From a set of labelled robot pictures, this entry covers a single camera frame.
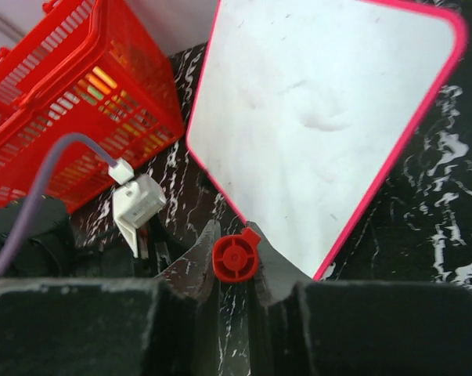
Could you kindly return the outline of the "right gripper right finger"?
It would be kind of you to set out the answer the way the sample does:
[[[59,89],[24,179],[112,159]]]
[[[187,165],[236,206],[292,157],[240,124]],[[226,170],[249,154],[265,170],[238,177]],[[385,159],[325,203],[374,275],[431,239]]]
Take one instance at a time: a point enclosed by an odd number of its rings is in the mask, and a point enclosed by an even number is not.
[[[254,276],[254,284],[258,301],[263,306],[284,300],[298,283],[312,282],[311,277],[272,246],[256,222],[247,221],[246,225],[261,238],[258,243],[258,271]]]

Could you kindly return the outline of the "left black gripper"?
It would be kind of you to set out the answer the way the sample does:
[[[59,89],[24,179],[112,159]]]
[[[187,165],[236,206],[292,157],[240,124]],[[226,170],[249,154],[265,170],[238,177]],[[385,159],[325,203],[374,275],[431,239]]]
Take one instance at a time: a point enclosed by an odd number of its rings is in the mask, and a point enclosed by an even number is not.
[[[139,259],[115,225],[77,246],[66,206],[53,197],[41,199],[29,230],[2,277],[155,277],[189,248],[157,215],[139,231]]]

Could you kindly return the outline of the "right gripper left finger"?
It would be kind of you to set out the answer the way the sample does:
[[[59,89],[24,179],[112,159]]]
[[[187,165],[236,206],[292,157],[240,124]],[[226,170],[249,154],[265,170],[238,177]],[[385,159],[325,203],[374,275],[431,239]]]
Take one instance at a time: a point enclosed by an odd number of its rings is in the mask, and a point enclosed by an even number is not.
[[[209,220],[194,245],[154,280],[165,282],[181,297],[206,302],[215,285],[212,249],[220,237],[220,222]]]

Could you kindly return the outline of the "red whiteboard marker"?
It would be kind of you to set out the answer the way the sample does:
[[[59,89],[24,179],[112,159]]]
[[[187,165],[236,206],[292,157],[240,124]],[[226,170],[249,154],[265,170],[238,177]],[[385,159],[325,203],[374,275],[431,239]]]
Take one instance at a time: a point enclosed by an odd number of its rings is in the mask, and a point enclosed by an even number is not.
[[[212,267],[223,283],[236,284],[252,279],[258,271],[261,237],[250,227],[240,234],[218,239],[212,248]]]

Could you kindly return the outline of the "pink framed whiteboard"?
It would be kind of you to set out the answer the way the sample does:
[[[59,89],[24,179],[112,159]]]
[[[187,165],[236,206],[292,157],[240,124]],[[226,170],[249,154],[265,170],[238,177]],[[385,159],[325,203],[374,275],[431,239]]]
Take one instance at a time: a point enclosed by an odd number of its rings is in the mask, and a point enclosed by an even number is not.
[[[186,134],[243,221],[319,279],[467,47],[412,1],[222,1]]]

